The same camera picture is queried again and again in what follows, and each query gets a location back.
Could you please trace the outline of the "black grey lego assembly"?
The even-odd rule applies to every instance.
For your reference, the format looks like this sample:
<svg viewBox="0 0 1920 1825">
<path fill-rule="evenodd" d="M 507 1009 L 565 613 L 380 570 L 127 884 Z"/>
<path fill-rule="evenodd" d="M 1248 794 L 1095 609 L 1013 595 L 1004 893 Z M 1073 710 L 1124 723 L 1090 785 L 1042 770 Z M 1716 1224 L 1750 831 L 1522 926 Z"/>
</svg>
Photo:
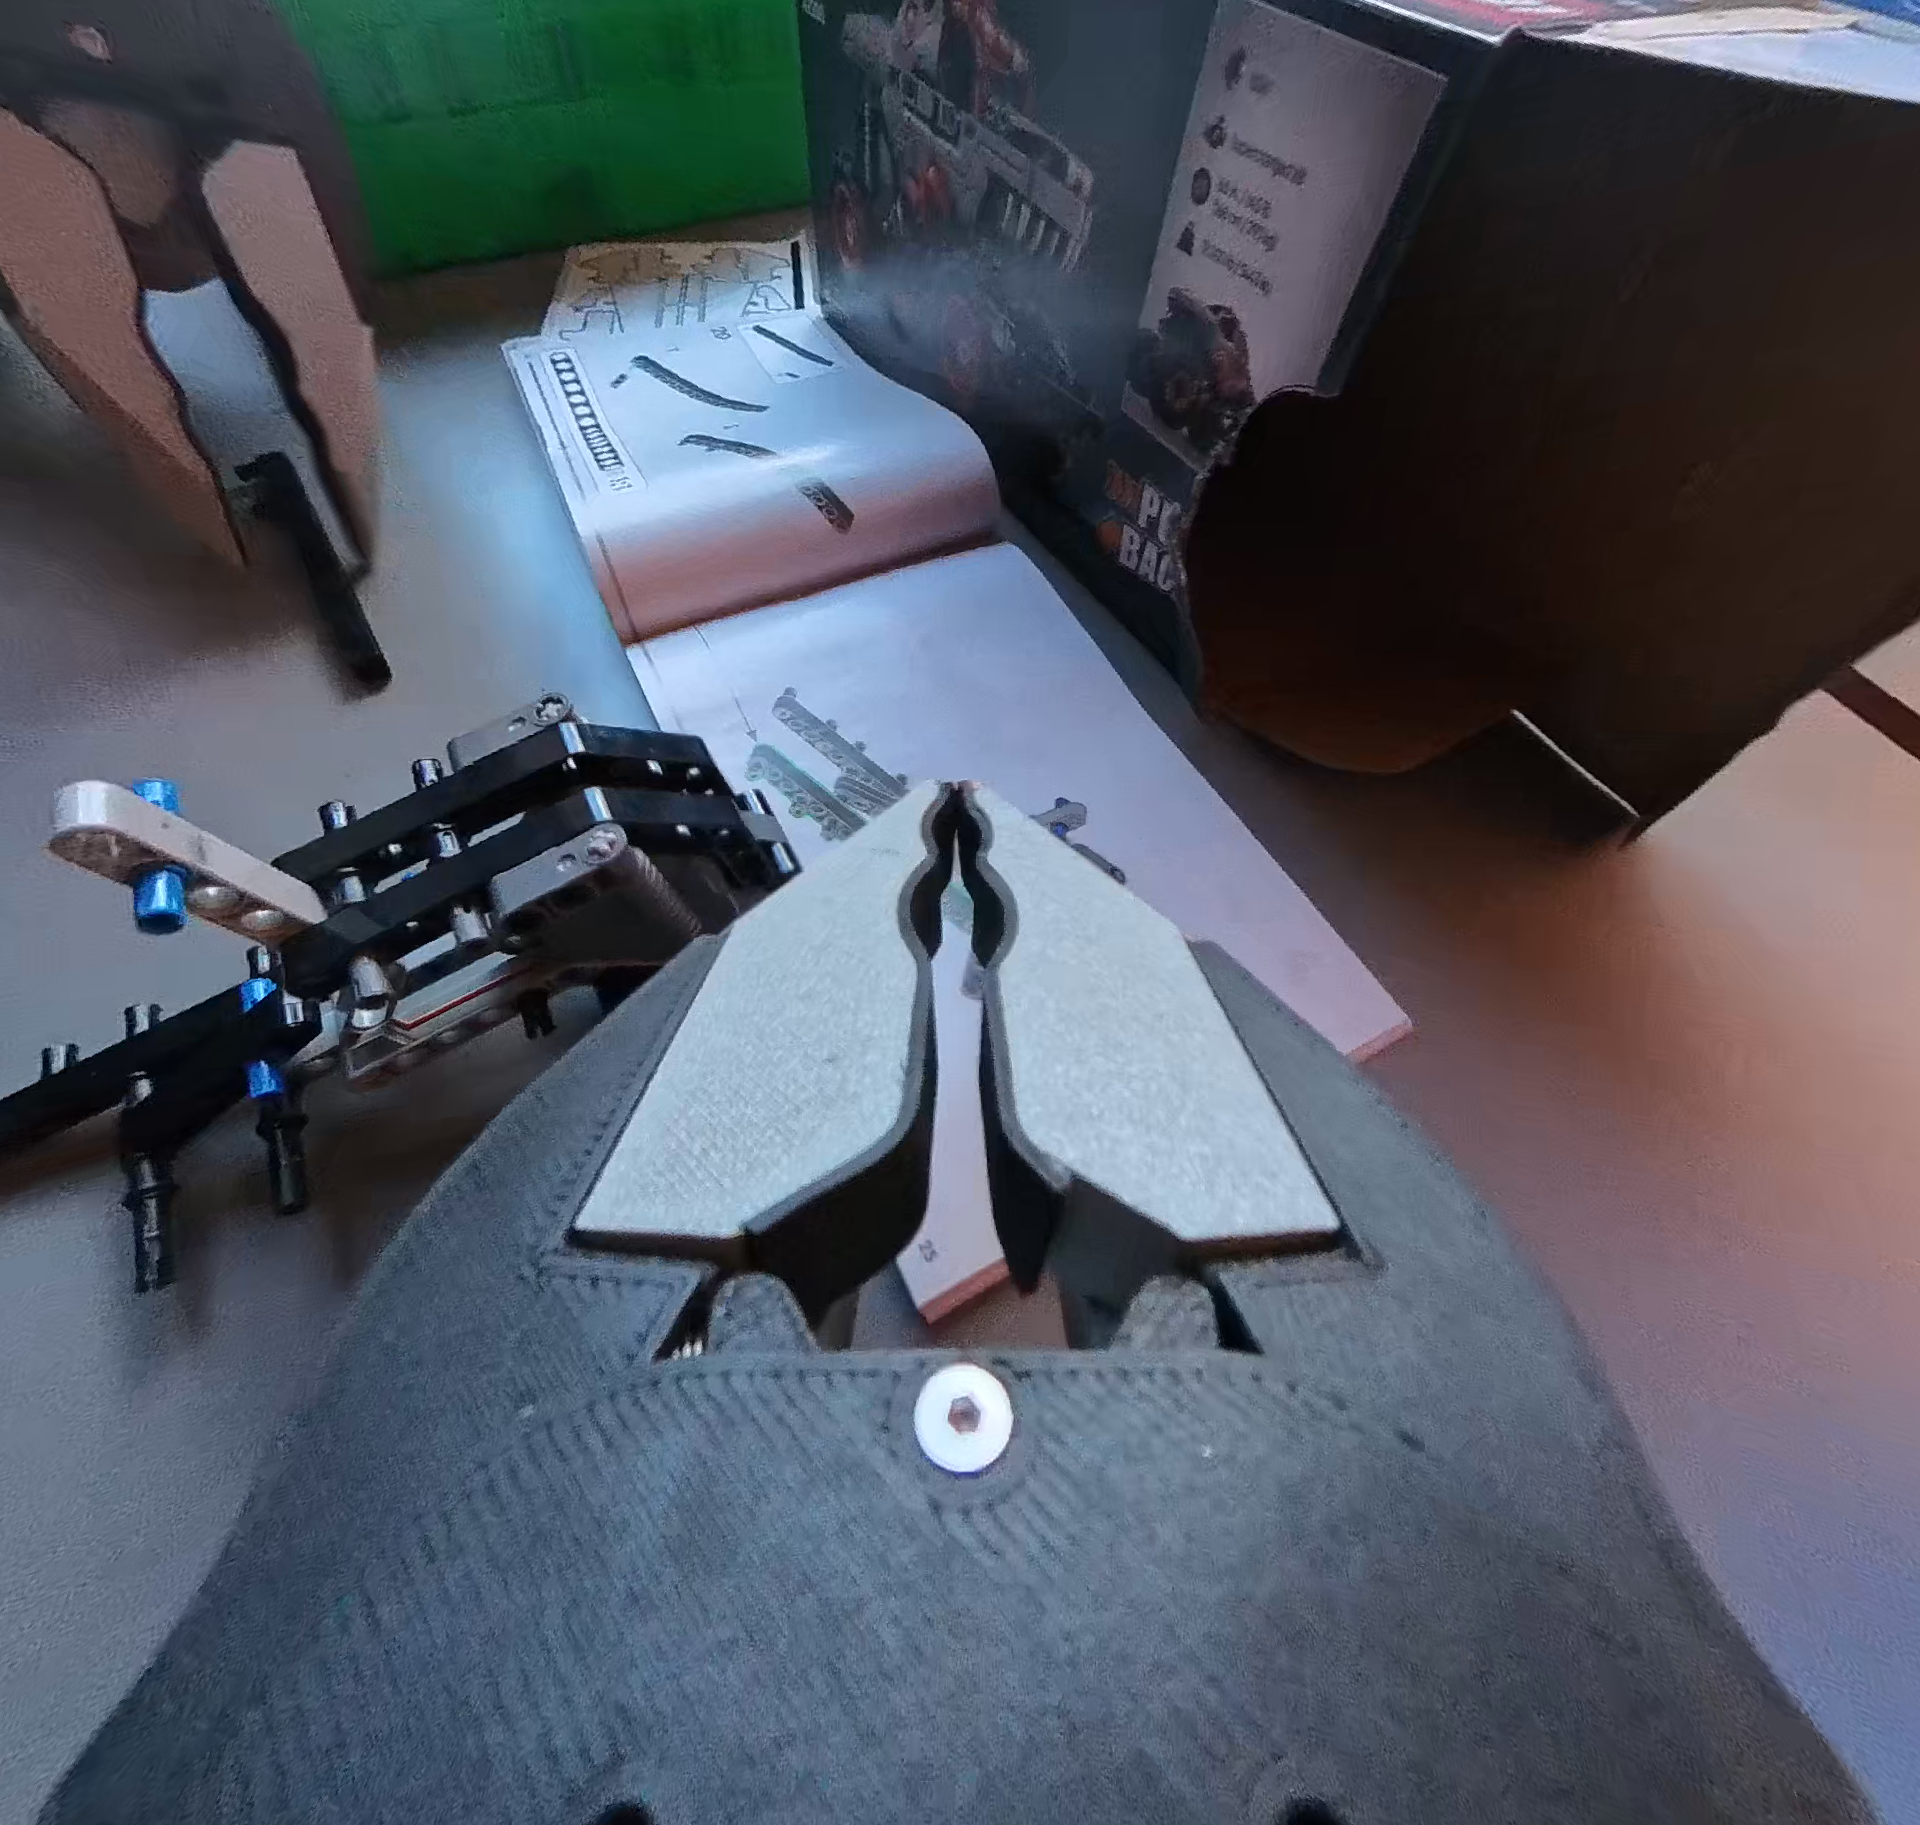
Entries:
<svg viewBox="0 0 1920 1825">
<path fill-rule="evenodd" d="M 619 1004 L 800 872 L 765 794 L 697 735 L 591 724 L 556 690 L 419 758 L 401 799 L 318 816 L 262 860 L 186 819 L 169 777 L 55 799 L 47 852 L 127 889 L 143 933 L 248 947 L 241 983 L 134 1004 L 98 1053 L 44 1047 L 2 1101 L 6 1163 L 114 1121 L 138 1291 L 173 1283 L 177 1161 L 226 1112 L 252 1112 L 268 1199 L 301 1212 L 310 1087 L 386 1088 L 503 1026 L 544 1039 L 562 995 Z"/>
</svg>

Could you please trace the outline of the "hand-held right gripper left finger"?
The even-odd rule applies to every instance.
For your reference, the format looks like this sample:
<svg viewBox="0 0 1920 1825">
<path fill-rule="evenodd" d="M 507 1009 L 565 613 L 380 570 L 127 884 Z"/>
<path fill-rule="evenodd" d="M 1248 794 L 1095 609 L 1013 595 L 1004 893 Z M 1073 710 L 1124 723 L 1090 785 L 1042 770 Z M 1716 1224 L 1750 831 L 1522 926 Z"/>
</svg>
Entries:
<svg viewBox="0 0 1920 1825">
<path fill-rule="evenodd" d="M 573 1225 L 779 1278 L 810 1320 L 925 1215 L 958 794 L 912 787 L 717 940 Z"/>
</svg>

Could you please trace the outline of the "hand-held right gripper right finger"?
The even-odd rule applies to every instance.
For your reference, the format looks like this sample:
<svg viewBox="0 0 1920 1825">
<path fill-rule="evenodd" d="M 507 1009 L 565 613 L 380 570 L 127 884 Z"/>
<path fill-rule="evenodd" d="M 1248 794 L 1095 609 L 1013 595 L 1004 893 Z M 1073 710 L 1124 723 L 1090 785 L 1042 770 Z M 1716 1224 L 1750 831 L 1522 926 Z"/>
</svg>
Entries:
<svg viewBox="0 0 1920 1825">
<path fill-rule="evenodd" d="M 984 782 L 961 787 L 978 1091 L 1013 1282 L 1100 1347 L 1158 1278 L 1332 1256 L 1342 1217 L 1203 955 Z"/>
</svg>

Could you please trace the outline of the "printed paper sheet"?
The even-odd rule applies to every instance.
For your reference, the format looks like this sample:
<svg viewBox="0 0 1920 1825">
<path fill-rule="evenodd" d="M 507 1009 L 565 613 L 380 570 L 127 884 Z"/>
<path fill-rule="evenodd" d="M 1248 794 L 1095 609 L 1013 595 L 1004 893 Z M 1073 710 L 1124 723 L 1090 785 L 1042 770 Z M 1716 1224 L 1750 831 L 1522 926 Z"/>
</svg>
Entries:
<svg viewBox="0 0 1920 1825">
<path fill-rule="evenodd" d="M 565 252 L 540 331 L 627 340 L 648 330 L 736 330 L 814 306 L 810 228 L 761 239 L 606 239 Z"/>
</svg>

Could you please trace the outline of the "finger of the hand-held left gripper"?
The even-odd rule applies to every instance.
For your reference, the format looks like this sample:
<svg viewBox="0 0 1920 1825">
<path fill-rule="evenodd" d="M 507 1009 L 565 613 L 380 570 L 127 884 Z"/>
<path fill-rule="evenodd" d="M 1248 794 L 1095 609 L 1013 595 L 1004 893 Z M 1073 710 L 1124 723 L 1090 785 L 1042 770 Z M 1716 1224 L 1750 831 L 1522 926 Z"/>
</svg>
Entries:
<svg viewBox="0 0 1920 1825">
<path fill-rule="evenodd" d="M 285 414 L 345 540 L 372 563 L 376 526 L 376 362 L 299 151 L 193 132 L 193 284 L 218 284 L 251 327 Z"/>
<path fill-rule="evenodd" d="M 223 563 L 246 567 L 226 493 L 144 334 L 143 289 L 103 178 L 2 116 L 6 315 L 147 499 Z"/>
</svg>

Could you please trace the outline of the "long black lego beam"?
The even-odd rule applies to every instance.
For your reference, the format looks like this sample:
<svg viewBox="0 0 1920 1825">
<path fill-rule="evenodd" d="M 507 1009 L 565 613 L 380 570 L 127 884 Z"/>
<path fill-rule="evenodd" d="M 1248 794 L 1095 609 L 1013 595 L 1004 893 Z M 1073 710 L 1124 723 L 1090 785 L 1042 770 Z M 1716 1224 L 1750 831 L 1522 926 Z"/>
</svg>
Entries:
<svg viewBox="0 0 1920 1825">
<path fill-rule="evenodd" d="M 251 513 L 293 550 L 318 636 L 337 670 L 361 694 L 386 690 L 394 682 L 394 665 L 359 598 L 359 573 L 337 550 L 301 468 L 281 451 L 264 451 L 241 462 L 235 479 Z"/>
</svg>

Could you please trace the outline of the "green box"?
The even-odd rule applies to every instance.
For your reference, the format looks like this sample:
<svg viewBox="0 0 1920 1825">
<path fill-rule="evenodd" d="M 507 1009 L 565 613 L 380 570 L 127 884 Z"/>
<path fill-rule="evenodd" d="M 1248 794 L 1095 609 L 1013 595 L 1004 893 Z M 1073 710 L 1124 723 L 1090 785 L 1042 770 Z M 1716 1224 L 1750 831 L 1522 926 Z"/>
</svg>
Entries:
<svg viewBox="0 0 1920 1825">
<path fill-rule="evenodd" d="M 793 0 L 274 0 L 376 277 L 806 198 Z"/>
</svg>

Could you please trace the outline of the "black lego box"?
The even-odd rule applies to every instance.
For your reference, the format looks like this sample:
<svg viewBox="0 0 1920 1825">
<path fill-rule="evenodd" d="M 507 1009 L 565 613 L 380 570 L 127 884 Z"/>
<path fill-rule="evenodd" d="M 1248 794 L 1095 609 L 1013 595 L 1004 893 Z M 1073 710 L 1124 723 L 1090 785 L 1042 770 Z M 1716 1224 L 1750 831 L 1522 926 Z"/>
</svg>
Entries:
<svg viewBox="0 0 1920 1825">
<path fill-rule="evenodd" d="M 1638 828 L 1915 627 L 1915 24 L 797 0 L 822 301 L 1270 749 Z"/>
</svg>

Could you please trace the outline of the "lego instruction booklet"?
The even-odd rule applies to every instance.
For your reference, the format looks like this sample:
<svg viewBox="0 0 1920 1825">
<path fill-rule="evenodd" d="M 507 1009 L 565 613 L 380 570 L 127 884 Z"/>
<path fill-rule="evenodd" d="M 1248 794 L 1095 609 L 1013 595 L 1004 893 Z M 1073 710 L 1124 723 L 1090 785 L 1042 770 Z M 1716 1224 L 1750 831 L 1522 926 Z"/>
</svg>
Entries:
<svg viewBox="0 0 1920 1825">
<path fill-rule="evenodd" d="M 730 331 L 503 346 L 568 513 L 668 729 L 761 791 L 819 861 L 925 782 L 984 782 L 1154 906 L 1260 1068 L 1268 998 L 1334 1055 L 1396 1045 L 1402 1008 L 1091 644 L 997 540 L 984 442 L 881 377 L 814 314 Z M 1013 1278 L 978 1091 L 980 972 L 955 860 L 933 956 L 925 1215 L 899 1267 L 924 1310 Z M 1334 1204 L 1332 1151 L 1260 1068 Z M 1325 1278 L 1365 1257 L 1231 1262 Z"/>
</svg>

